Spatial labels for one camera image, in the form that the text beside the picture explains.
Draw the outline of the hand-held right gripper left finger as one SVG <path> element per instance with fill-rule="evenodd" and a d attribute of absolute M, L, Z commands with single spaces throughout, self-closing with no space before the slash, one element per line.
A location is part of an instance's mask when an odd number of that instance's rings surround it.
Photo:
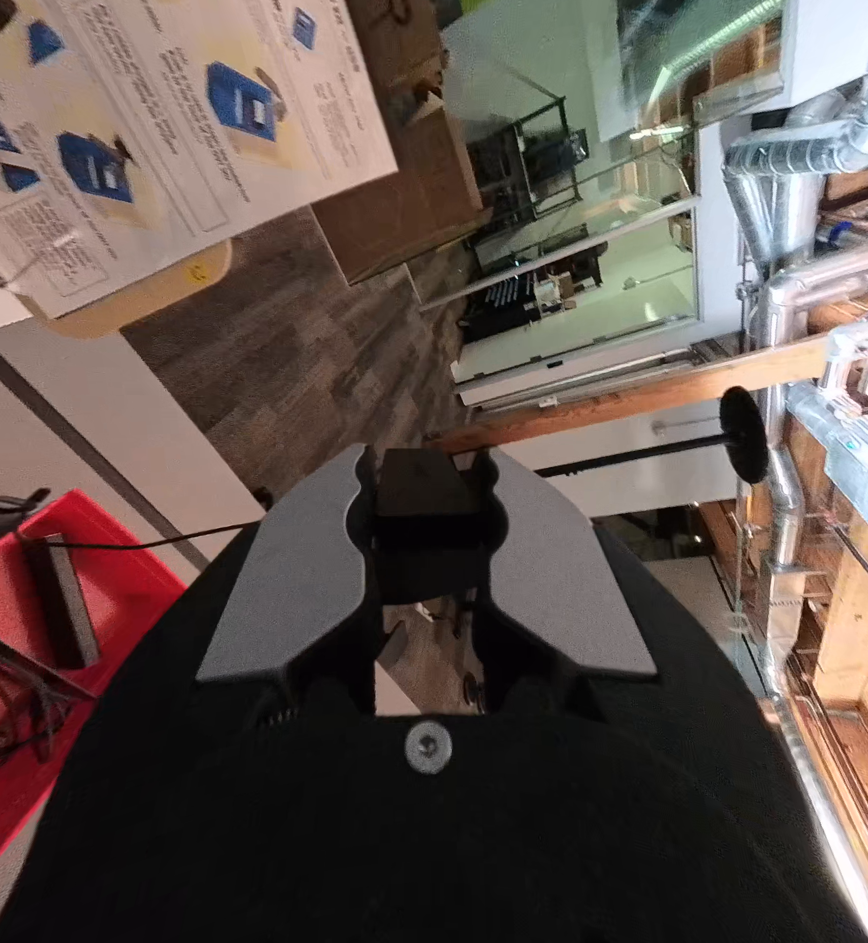
<path fill-rule="evenodd" d="M 331 682 L 359 712 L 376 710 L 384 629 L 374 458 L 369 446 L 348 447 L 262 518 L 196 682 L 274 682 L 288 706 Z"/>

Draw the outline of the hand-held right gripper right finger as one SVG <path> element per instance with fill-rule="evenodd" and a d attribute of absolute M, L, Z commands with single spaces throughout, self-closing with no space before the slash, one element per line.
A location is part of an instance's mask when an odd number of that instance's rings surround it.
<path fill-rule="evenodd" d="M 650 684 L 659 670 L 594 526 L 507 453 L 477 454 L 487 513 L 476 587 L 483 706 L 497 713 L 522 682 L 557 708 L 590 711 L 592 681 Z"/>

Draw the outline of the red plastic bin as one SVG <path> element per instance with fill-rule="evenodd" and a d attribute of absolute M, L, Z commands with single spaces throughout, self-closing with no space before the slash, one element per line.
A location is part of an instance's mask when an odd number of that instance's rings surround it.
<path fill-rule="evenodd" d="M 122 662 L 183 594 L 186 585 L 151 552 L 72 551 L 101 649 L 87 668 L 56 666 L 50 636 L 22 548 L 14 536 L 56 533 L 90 543 L 127 544 L 134 536 L 74 489 L 7 525 L 0 535 L 0 640 L 50 666 L 97 697 Z M 72 701 L 27 684 L 0 666 L 0 855 L 48 799 L 95 701 Z"/>

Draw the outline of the black pole lamp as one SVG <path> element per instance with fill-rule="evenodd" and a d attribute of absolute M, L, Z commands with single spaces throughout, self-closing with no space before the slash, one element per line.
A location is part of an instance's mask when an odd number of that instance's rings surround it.
<path fill-rule="evenodd" d="M 720 400 L 718 433 L 682 442 L 670 442 L 624 453 L 598 456 L 537 469 L 541 478 L 577 475 L 654 457 L 723 447 L 736 477 L 748 485 L 763 481 L 770 465 L 767 432 L 753 396 L 742 387 L 730 387 Z"/>

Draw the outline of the black tool cabinet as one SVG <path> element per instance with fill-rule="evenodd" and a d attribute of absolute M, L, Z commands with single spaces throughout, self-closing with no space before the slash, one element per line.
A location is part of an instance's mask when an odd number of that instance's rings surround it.
<path fill-rule="evenodd" d="M 535 272 L 519 273 L 471 295 L 456 323 L 462 342 L 471 344 L 539 323 L 542 314 L 534 287 Z"/>

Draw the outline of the black bin divider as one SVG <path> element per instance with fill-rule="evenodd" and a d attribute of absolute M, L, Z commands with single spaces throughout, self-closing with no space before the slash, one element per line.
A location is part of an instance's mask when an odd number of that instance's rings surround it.
<path fill-rule="evenodd" d="M 9 668 L 16 677 L 36 689 L 57 694 L 72 701 L 93 702 L 97 696 L 68 678 L 62 676 L 50 666 L 22 654 L 0 640 L 0 666 Z"/>

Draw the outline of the wooden board stand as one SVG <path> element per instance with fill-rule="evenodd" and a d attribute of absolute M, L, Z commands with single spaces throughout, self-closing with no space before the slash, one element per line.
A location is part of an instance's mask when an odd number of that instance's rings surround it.
<path fill-rule="evenodd" d="M 56 318 L 49 317 L 29 295 L 18 291 L 14 295 L 32 317 L 58 336 L 98 339 L 118 333 L 126 326 L 145 320 L 220 283 L 231 268 L 233 243 L 231 238 L 218 242 L 132 285 Z M 203 260 L 213 271 L 210 282 L 204 286 L 192 285 L 185 274 L 184 265 L 195 260 Z"/>

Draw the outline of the cardboard box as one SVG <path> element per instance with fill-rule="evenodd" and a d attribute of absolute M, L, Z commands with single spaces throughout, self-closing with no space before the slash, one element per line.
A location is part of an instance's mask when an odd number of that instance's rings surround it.
<path fill-rule="evenodd" d="M 491 220 L 462 127 L 436 110 L 394 135 L 398 171 L 312 206 L 353 286 L 462 239 Z"/>
<path fill-rule="evenodd" d="M 449 54 L 429 1 L 347 1 L 386 123 L 406 127 L 442 108 Z"/>

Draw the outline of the silver ceiling ducts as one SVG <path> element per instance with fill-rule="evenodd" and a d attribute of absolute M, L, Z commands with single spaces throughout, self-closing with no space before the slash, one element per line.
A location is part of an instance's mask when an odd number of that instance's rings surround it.
<path fill-rule="evenodd" d="M 806 311 L 841 300 L 861 284 L 868 289 L 868 237 L 814 259 L 817 212 L 825 177 L 868 168 L 868 69 L 849 103 L 831 89 L 796 106 L 784 126 L 732 143 L 723 180 L 758 271 L 759 290 L 750 335 L 755 350 L 793 342 Z M 759 391 L 765 430 L 773 519 L 763 559 L 760 613 L 766 622 L 764 664 L 771 703 L 788 706 L 786 661 L 796 644 L 805 577 L 794 563 L 805 521 L 805 497 L 784 443 L 787 383 Z"/>

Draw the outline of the printed instruction poster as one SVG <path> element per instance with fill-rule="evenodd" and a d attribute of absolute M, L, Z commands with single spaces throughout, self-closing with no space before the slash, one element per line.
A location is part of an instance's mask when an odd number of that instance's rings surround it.
<path fill-rule="evenodd" d="M 49 317 L 396 171 L 344 2 L 0 1 L 0 289 Z"/>

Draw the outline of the wooden post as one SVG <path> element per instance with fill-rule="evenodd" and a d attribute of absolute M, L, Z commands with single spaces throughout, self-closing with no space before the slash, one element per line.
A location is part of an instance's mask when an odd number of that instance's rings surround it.
<path fill-rule="evenodd" d="M 727 389 L 748 392 L 821 375 L 828 334 L 758 350 L 632 387 L 554 407 L 516 409 L 497 418 L 426 436 L 422 446 L 457 455 L 720 399 Z"/>

